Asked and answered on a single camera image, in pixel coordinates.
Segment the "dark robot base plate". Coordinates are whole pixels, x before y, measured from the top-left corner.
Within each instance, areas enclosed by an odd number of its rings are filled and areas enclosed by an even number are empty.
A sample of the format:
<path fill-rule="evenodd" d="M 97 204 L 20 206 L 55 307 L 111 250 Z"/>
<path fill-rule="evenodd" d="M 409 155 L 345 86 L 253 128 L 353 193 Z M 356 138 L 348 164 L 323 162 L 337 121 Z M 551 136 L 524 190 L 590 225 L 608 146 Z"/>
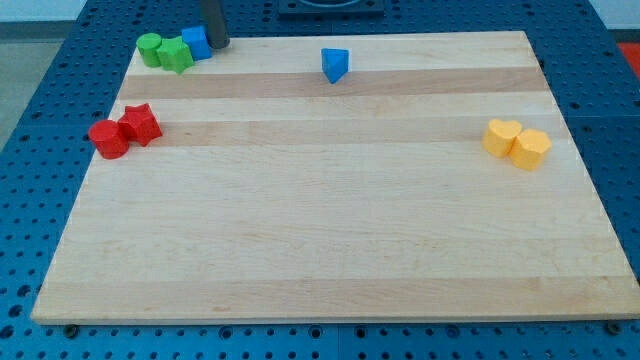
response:
<path fill-rule="evenodd" d="M 383 14 L 385 0 L 278 0 L 278 14 L 294 15 L 350 15 Z"/>

